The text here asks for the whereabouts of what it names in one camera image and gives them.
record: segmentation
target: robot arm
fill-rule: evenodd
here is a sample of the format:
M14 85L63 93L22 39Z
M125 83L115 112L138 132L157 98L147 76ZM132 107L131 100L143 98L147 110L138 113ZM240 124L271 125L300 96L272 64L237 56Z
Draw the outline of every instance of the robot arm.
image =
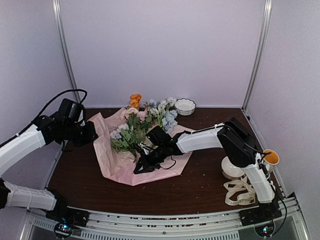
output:
M52 211L55 219L68 215L67 200L59 193L14 185L1 176L23 157L53 141L71 141L76 147L94 141L98 137L94 124L85 121L84 113L82 104L65 98L57 112L39 116L25 132L0 147L0 209L37 208Z
M194 132L181 132L171 138L160 127L148 133L151 142L158 146L154 151L144 154L138 161L135 174L157 169L159 163L172 155L182 155L191 151L223 148L230 162L241 168L256 191L261 204L273 202L275 193L272 189L269 173L261 163L262 156L255 152L255 138L235 118Z

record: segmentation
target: orange cup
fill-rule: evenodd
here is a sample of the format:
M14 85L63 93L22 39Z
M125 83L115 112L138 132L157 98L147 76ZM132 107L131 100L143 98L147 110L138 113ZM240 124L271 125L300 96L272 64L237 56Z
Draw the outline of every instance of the orange cup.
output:
M266 149L263 152L271 153L266 155L263 159L264 160L263 164L265 164L266 169L269 171L269 173L271 173L274 169L274 166L277 165L280 161L279 155L271 149Z

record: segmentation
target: dark brown tabletop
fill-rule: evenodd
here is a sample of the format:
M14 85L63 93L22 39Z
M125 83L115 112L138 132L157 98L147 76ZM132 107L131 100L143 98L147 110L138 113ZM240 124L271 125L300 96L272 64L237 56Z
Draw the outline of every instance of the dark brown tabletop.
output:
M87 118L101 112L107 118L117 109L88 109ZM190 116L179 116L180 125L194 130L236 117L250 126L238 108L197 108ZM182 215L214 213L242 208L225 204L228 182L222 175L221 148L194 151L182 175L129 186L102 176L93 144L66 147L54 170L49 189L60 192L69 206L93 211L137 215Z

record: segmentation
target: pink wrapping paper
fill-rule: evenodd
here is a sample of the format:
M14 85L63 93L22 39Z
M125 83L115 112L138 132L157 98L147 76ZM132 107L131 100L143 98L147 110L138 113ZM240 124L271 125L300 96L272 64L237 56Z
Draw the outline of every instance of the pink wrapping paper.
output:
M134 169L136 167L134 156L130 152L116 153L112 149L110 132L118 125L126 122L125 120L120 119L120 115L124 110L124 108L121 108L118 112L108 118L103 118L101 113L90 118L90 121L94 123L96 133L99 136L93 142L93 146L102 175L112 181L131 186L179 176L184 170L192 154L191 152L181 156L173 156L173 159L176 160L176 164L171 169L160 168L153 172L136 175L134 174ZM183 132L184 130L191 131L186 127L177 125L170 135L173 137L176 133ZM168 168L173 163L171 158L168 157L161 163L161 166L163 168Z

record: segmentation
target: white wall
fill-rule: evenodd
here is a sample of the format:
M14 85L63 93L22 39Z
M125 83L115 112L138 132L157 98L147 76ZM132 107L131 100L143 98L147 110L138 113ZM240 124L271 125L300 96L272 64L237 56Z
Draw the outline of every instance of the white wall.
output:
M61 1L67 46L86 107L168 96L240 107L264 0Z
M51 1L3 0L0 7L0 143L19 132L44 104L70 88ZM57 100L46 111L59 107ZM3 179L43 188L59 146L28 155ZM0 210L0 239L16 239L25 211Z
M287 193L295 191L312 239L320 221L320 1L276 0L248 111L280 155Z

